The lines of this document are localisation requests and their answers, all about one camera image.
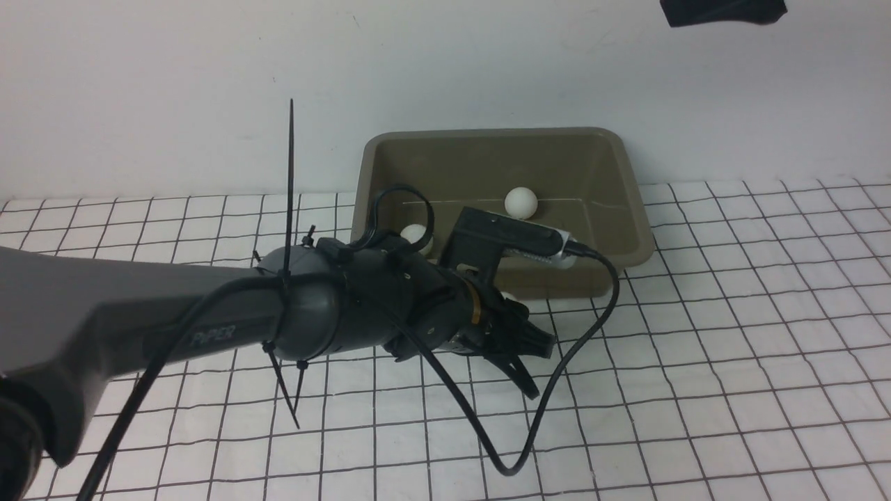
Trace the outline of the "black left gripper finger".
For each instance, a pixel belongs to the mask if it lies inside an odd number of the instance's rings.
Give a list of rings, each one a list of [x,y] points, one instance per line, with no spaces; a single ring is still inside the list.
[[[519,355],[551,356],[555,342],[554,334],[545,332],[534,324],[523,324],[519,330]]]
[[[540,393],[535,379],[529,374],[528,369],[526,369],[519,356],[515,354],[490,353],[487,354],[487,361],[508,377],[525,397],[531,400],[539,397]]]

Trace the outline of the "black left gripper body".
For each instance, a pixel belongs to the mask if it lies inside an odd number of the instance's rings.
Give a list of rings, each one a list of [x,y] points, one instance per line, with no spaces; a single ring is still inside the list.
[[[533,324],[528,308],[504,301],[499,289],[474,275],[454,269],[446,269],[445,274],[455,286],[455,305],[450,314],[454,328],[445,340],[445,351],[465,356],[520,356],[519,330],[523,324]]]

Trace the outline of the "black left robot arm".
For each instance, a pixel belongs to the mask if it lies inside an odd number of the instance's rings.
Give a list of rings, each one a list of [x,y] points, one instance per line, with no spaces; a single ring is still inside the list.
[[[269,342],[286,361],[418,343],[482,356],[527,397],[519,356],[555,340],[483,277],[443,269],[389,234],[272,251],[254,269],[79,259],[2,248],[2,498],[19,500],[43,454],[69,464],[108,383],[171,348],[176,363]]]

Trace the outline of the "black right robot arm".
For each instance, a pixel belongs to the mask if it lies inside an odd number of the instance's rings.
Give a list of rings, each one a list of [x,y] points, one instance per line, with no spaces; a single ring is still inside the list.
[[[719,22],[767,26],[788,13],[788,6],[783,0],[662,0],[659,4],[672,28]]]

